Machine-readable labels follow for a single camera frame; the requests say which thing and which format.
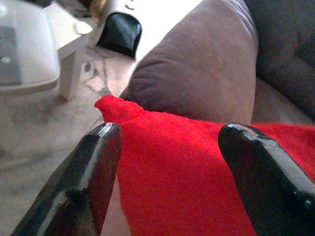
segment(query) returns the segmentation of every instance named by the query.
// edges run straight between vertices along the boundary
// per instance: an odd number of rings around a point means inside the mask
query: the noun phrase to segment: white object
[[[9,2],[21,3],[16,0],[8,0]],[[59,59],[61,60],[61,71],[60,71],[60,94],[67,100],[71,100],[75,97],[77,93],[77,88],[80,79],[81,73],[81,65],[83,64],[85,48],[87,44],[87,34],[92,31],[92,28],[88,25],[84,25],[82,23],[78,23],[79,21],[71,16],[68,12],[63,10],[63,8],[58,5],[57,3],[53,2],[50,6],[45,9],[40,9],[39,12],[35,12],[34,14],[42,14],[45,13],[45,17],[50,20],[51,27],[52,27],[52,35],[55,43],[55,52],[58,52]],[[7,21],[7,24],[15,24],[16,20]],[[42,26],[38,22],[36,24],[39,29],[42,29]],[[30,34],[33,33],[31,30],[32,26],[27,24],[26,29],[29,30]],[[18,36],[19,40],[38,40],[37,37],[34,38],[34,34],[32,37],[27,39],[22,39]],[[46,44],[38,44],[38,47],[43,49],[47,49]],[[33,49],[34,47],[27,47],[24,41],[24,44],[21,44],[19,49],[26,50]],[[54,63],[51,58],[46,58],[45,56],[41,57],[41,61],[37,61],[39,63],[37,66],[40,67],[42,63],[50,64]],[[35,71],[28,71],[28,77],[25,76],[24,73],[21,73],[24,78],[22,80],[21,85],[14,85],[14,86],[0,86],[0,148],[4,149],[5,151],[11,150],[18,142],[17,135],[14,131],[14,127],[10,120],[10,117],[7,113],[7,109],[4,104],[4,95],[12,95],[12,94],[23,94],[23,93],[30,93],[30,92],[37,92],[41,90],[51,89],[57,85],[57,78],[59,73],[57,73],[56,77],[49,77],[45,76],[45,73],[39,73],[39,68]],[[31,74],[37,73],[37,75],[42,76],[42,80],[34,80],[34,77],[30,77]]]
[[[3,3],[0,2],[0,17],[1,18],[7,15],[7,12],[8,12],[7,10],[8,10],[7,7]]]
[[[99,41],[108,16],[114,13],[127,14],[137,19],[142,27],[136,52],[139,61],[200,2],[201,0],[107,0],[102,22],[91,34],[89,46],[94,46]]]
[[[11,57],[2,57],[2,58],[0,58],[0,63],[2,65],[7,65],[7,64],[10,63],[10,61],[11,61]]]

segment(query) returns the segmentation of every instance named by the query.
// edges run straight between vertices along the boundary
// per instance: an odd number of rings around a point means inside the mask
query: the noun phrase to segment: red fabric
[[[144,111],[112,96],[95,106],[105,121],[123,130],[118,179],[133,235],[255,235],[219,151],[223,124]],[[314,165],[306,158],[315,152],[313,127],[255,127],[278,140],[314,177]]]

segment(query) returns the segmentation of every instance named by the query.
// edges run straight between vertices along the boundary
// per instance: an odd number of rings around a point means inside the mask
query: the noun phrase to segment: gray fabric
[[[257,75],[315,119],[315,1],[245,2],[258,31]]]
[[[138,65],[122,98],[149,111],[250,123],[257,37],[242,0],[204,0]]]
[[[257,78],[253,123],[280,122],[314,124],[314,121],[297,108],[271,85]]]

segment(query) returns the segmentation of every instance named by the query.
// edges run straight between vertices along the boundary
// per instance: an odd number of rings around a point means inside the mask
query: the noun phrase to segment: pillow
[[[204,0],[139,63],[122,94],[148,111],[250,123],[257,37],[242,0]]]
[[[245,2],[258,32],[257,75],[315,120],[315,1]]]
[[[113,96],[95,106],[105,121],[122,127],[118,180],[132,235],[255,235],[219,150],[223,124],[148,112]],[[277,140],[314,179],[314,158],[309,158],[315,152],[314,127],[255,127]]]

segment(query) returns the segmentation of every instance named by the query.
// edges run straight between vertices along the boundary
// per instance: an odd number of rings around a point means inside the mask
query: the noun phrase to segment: black object
[[[275,140],[228,124],[219,147],[258,235],[315,235],[315,185]]]
[[[97,46],[135,58],[141,33],[142,27],[137,19],[123,13],[112,13],[106,19]]]
[[[100,235],[122,148],[118,125],[84,136],[38,194],[12,236]]]
[[[54,0],[25,0],[41,7],[48,7]]]

